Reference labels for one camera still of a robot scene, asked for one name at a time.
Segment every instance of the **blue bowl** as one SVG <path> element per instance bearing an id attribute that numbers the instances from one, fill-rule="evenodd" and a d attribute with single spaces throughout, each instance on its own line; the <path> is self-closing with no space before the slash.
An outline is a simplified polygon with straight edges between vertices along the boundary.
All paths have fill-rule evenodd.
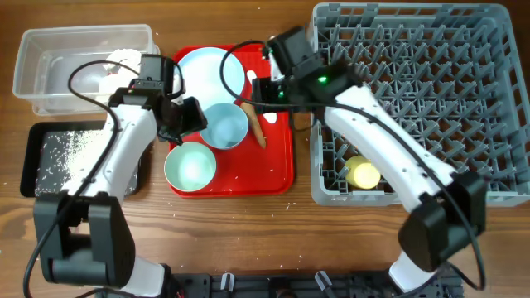
<path id="1" fill-rule="evenodd" d="M 236 147 L 248 132 L 247 114 L 233 103 L 217 103 L 205 111 L 208 127 L 200 132 L 206 144 L 228 150 Z"/>

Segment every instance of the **tray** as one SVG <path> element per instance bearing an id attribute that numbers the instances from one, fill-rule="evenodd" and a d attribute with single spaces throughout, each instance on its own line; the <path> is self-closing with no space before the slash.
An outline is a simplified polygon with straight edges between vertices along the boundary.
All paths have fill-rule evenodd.
<path id="1" fill-rule="evenodd" d="M 458 172 L 489 179 L 488 206 L 530 200 L 530 103 L 508 10 L 498 4 L 320 3 L 308 38 L 329 63 L 355 63 L 390 115 Z M 323 205 L 399 204 L 345 180 L 358 154 L 320 124 L 311 132 L 311 191 Z"/>
<path id="2" fill-rule="evenodd" d="M 84 133 L 101 130 L 104 124 L 105 121 L 84 121 L 43 122 L 33 125 L 27 138 L 20 193 L 33 198 L 41 192 L 59 192 L 71 177 L 67 166 L 67 149 L 71 144 L 79 143 Z M 142 169 L 147 168 L 141 166 L 142 163 L 149 165 L 148 162 L 138 162 L 125 192 L 126 196 L 136 193 L 140 188 L 144 176 Z"/>
<path id="3" fill-rule="evenodd" d="M 180 50 L 173 57 L 179 61 L 189 52 L 203 46 L 190 46 Z M 228 50 L 231 46 L 216 46 Z M 258 77 L 270 76 L 268 61 L 262 60 L 261 46 L 246 46 L 234 55 L 245 69 L 253 70 Z M 248 80 L 243 88 L 243 97 L 250 99 L 252 88 Z M 217 172 L 214 179 L 202 190 L 185 193 L 171 187 L 175 194 L 187 199 L 220 198 L 251 195 L 279 195 L 291 187 L 294 181 L 294 165 L 292 151 L 292 133 L 289 126 L 289 114 L 279 113 L 277 121 L 271 124 L 258 115 L 263 135 L 267 138 L 267 148 L 258 145 L 252 130 L 234 149 L 219 150 L 208 146 L 194 133 L 185 137 L 184 142 L 199 142 L 210 148 L 217 161 Z M 175 144 L 170 143 L 170 151 Z"/>

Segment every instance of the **yellow object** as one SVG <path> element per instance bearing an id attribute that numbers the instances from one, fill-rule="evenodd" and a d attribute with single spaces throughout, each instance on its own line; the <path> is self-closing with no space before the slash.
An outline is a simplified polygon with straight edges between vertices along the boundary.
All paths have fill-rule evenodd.
<path id="1" fill-rule="evenodd" d="M 381 180 L 381 174 L 379 174 L 375 166 L 362 156 L 351 157 L 345 166 L 349 168 L 346 181 L 357 188 L 369 190 L 374 188 Z"/>

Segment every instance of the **wooden table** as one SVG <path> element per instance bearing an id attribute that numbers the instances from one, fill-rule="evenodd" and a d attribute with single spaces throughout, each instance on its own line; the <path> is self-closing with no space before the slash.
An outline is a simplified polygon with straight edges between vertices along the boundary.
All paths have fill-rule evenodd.
<path id="1" fill-rule="evenodd" d="M 12 95 L 12 74 L 22 33 L 30 28 L 146 23 L 162 53 L 183 46 L 265 39 L 308 22 L 316 1 L 102 1 L 4 0 L 0 4 L 0 296 L 22 296 L 22 273 L 36 244 L 33 199 L 21 197 L 27 133 L 41 121 L 24 100 Z M 523 68 L 530 70 L 530 16 L 523 1 L 505 5 L 512 13 Z M 75 119 L 101 118 L 81 116 Z M 407 214 L 387 208 L 326 208 L 311 199 L 309 132 L 296 134 L 296 172 L 284 195 L 247 199 L 186 200 L 175 197 L 162 167 L 167 144 L 152 153 L 151 177 L 123 211 L 137 252 L 174 272 L 329 272 L 387 268 L 398 256 L 396 233 Z M 488 232 L 479 242 L 489 286 L 469 296 L 530 296 L 530 204 L 489 209 Z M 476 279 L 470 249 L 453 261 Z M 37 264 L 31 279 L 37 297 L 69 297 L 88 288 L 44 282 Z"/>

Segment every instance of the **robotic arm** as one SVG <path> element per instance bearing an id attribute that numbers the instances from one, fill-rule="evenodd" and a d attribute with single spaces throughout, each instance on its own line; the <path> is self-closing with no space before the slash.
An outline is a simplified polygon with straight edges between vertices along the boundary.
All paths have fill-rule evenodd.
<path id="1" fill-rule="evenodd" d="M 402 292 L 418 288 L 470 243 L 454 206 L 443 200 L 441 187 L 429 178 L 425 167 L 418 165 L 414 155 L 435 173 L 445 186 L 443 190 L 458 199 L 475 235 L 484 231 L 485 182 L 475 173 L 457 174 L 417 144 L 381 108 L 352 65 L 324 66 L 307 43 L 303 28 L 272 38 L 265 49 L 272 78 L 253 81 L 258 112 L 281 112 L 294 105 L 319 108 L 323 112 L 320 120 L 358 146 L 410 213 L 398 234 L 403 251 L 389 270 L 397 288 Z M 134 164 L 156 135 L 180 144 L 181 135 L 206 126 L 196 99 L 176 96 L 176 103 L 171 101 L 174 69 L 167 58 L 144 55 L 140 76 L 132 88 L 121 88 L 111 97 L 109 106 L 120 119 L 121 131 L 92 183 L 41 250 L 42 271 L 48 282 L 118 288 L 135 296 L 176 296 L 178 285 L 171 269 L 136 256 L 120 207 Z M 109 117 L 104 131 L 110 134 L 112 129 Z M 81 182 L 72 180 L 61 193 L 37 198 L 37 238 L 41 239 Z M 90 235 L 70 232 L 69 227 L 81 221 L 88 221 Z"/>

